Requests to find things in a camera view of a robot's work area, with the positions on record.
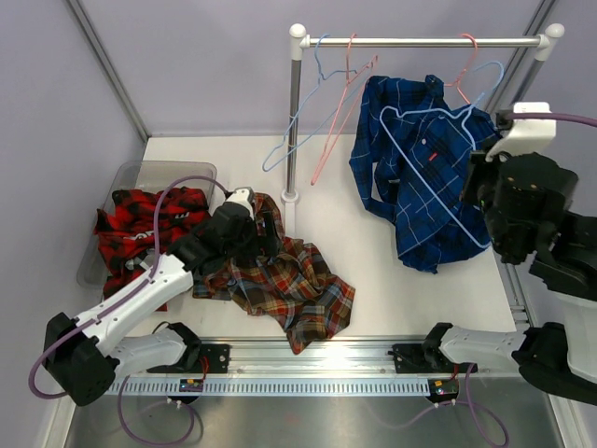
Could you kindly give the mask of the brown plaid shirt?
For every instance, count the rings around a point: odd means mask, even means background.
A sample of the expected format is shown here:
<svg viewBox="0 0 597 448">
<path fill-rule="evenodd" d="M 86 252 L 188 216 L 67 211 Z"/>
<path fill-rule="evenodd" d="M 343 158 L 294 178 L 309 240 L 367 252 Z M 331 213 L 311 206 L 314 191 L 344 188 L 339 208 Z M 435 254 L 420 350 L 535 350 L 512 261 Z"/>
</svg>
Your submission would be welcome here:
<svg viewBox="0 0 597 448">
<path fill-rule="evenodd" d="M 255 194 L 255 218 L 273 213 L 282 241 L 277 256 L 232 259 L 219 272 L 196 276 L 192 297 L 230 300 L 248 315 L 267 315 L 285 333 L 292 352 L 324 341 L 351 322 L 355 289 L 331 272 L 312 243 L 285 234 L 281 212 L 273 198 Z"/>
</svg>

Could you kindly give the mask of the blue shirt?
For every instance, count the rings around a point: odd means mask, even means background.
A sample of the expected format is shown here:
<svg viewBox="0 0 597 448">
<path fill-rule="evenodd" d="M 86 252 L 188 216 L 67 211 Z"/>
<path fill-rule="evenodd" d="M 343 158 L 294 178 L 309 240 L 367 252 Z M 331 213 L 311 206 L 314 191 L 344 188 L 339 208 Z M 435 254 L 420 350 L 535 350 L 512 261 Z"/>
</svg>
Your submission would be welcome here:
<svg viewBox="0 0 597 448">
<path fill-rule="evenodd" d="M 483 214 L 460 194 L 471 151 L 499 137 L 486 112 L 450 108 L 438 77 L 368 80 L 349 165 L 365 209 L 394 225 L 405 266 L 436 273 L 490 246 Z"/>
</svg>

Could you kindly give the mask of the red black plaid shirt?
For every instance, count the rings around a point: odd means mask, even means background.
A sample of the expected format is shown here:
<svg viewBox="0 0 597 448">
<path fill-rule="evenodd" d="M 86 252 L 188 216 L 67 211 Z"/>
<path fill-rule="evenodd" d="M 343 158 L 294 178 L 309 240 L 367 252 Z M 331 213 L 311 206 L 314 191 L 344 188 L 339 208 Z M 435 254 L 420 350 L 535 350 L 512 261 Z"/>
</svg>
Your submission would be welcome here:
<svg viewBox="0 0 597 448">
<path fill-rule="evenodd" d="M 159 191 L 119 189 L 112 193 L 114 212 L 97 211 L 94 234 L 108 270 L 103 287 L 105 299 L 152 266 L 156 241 L 160 242 L 160 253 L 164 253 L 177 239 L 210 218 L 204 192 L 182 187 L 167 193 L 160 205 L 158 222 L 154 223 L 160 195 Z"/>
</svg>

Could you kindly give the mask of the pink hanger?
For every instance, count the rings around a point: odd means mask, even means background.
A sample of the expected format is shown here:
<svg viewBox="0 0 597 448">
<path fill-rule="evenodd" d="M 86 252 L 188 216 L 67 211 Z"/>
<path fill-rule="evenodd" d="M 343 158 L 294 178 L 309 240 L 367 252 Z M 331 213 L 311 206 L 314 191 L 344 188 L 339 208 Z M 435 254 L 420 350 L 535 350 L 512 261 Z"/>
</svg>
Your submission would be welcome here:
<svg viewBox="0 0 597 448">
<path fill-rule="evenodd" d="M 340 97 L 339 104 L 333 115 L 329 131 L 324 142 L 321 157 L 312 174 L 310 184 L 315 186 L 321 173 L 323 172 L 326 163 L 331 156 L 333 149 L 336 147 L 338 140 L 351 115 L 354 113 L 358 95 L 361 95 L 368 78 L 372 71 L 376 68 L 378 62 L 378 55 L 375 54 L 367 63 L 361 66 L 358 70 L 351 69 L 351 51 L 354 45 L 354 40 L 357 38 L 357 33 L 350 36 L 350 40 L 346 47 L 345 53 L 345 84 Z"/>
<path fill-rule="evenodd" d="M 444 86 L 446 88 L 455 88 L 456 91 L 458 92 L 458 94 L 460 95 L 460 97 L 462 98 L 462 100 L 467 105 L 470 105 L 471 102 L 468 99 L 468 97 L 466 96 L 466 94 L 464 93 L 463 88 L 462 88 L 462 80 L 463 80 L 464 76 L 467 74 L 468 70 L 471 68 L 473 62 L 477 59 L 477 56 L 479 53 L 479 45 L 478 45 L 477 39 L 471 34 L 461 33 L 460 37 L 465 38 L 470 41 L 470 43 L 472 44 L 472 53 L 466 60 L 464 66 L 462 67 L 461 71 L 456 76 L 456 78 L 452 82 L 445 82 Z"/>
</svg>

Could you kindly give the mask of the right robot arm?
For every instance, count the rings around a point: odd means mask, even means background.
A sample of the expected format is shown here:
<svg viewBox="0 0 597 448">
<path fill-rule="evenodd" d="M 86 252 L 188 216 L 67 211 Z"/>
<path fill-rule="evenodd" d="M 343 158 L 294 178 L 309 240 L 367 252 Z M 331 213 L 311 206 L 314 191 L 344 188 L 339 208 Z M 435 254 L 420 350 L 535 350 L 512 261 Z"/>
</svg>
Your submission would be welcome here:
<svg viewBox="0 0 597 448">
<path fill-rule="evenodd" d="M 483 214 L 492 249 L 560 301 L 563 321 L 495 332 L 438 323 L 423 341 L 427 367 L 517 368 L 550 395 L 596 402 L 596 219 L 571 211 L 575 172 L 537 152 L 472 152 L 462 198 Z"/>
</svg>

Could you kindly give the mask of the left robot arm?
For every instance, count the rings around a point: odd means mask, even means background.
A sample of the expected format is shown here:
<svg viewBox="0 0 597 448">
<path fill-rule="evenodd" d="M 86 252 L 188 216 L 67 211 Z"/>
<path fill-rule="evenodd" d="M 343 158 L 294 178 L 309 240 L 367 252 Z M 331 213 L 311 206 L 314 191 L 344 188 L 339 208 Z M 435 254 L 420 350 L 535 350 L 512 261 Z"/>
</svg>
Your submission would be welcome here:
<svg viewBox="0 0 597 448">
<path fill-rule="evenodd" d="M 157 263 L 121 291 L 76 317 L 59 313 L 46 326 L 46 372 L 78 406 L 101 397 L 115 382 L 139 371 L 175 366 L 194 370 L 201 341 L 180 323 L 155 334 L 130 332 L 170 299 L 192 288 L 196 273 L 208 275 L 232 260 L 273 256 L 280 247 L 272 213 L 254 217 L 230 201 L 178 238 Z"/>
</svg>

